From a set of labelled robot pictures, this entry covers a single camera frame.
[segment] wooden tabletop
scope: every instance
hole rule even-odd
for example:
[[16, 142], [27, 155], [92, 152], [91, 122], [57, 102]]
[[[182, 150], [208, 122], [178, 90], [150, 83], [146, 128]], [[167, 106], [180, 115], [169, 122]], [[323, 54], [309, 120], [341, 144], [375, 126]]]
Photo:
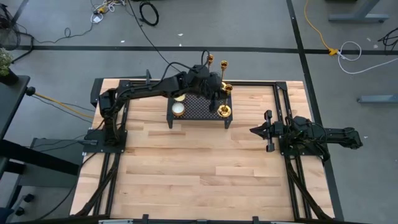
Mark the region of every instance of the wooden tabletop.
[[[105, 79], [101, 92], [118, 83]], [[311, 118], [303, 83], [287, 86], [293, 116]], [[232, 99], [229, 129], [222, 121], [174, 121], [169, 129], [166, 98], [131, 100], [111, 218], [149, 214], [151, 219], [294, 220], [279, 146], [276, 143], [275, 152], [267, 153], [267, 141], [249, 132], [264, 122], [265, 110], [276, 110], [272, 88], [234, 86]], [[96, 110], [93, 128], [101, 121]], [[321, 160], [302, 156], [302, 162], [308, 191], [325, 213], [334, 216]], [[82, 168], [71, 214], [96, 190], [102, 163], [103, 154], [97, 154]], [[101, 213], [108, 190], [104, 192]], [[299, 193], [297, 199], [304, 217]]]

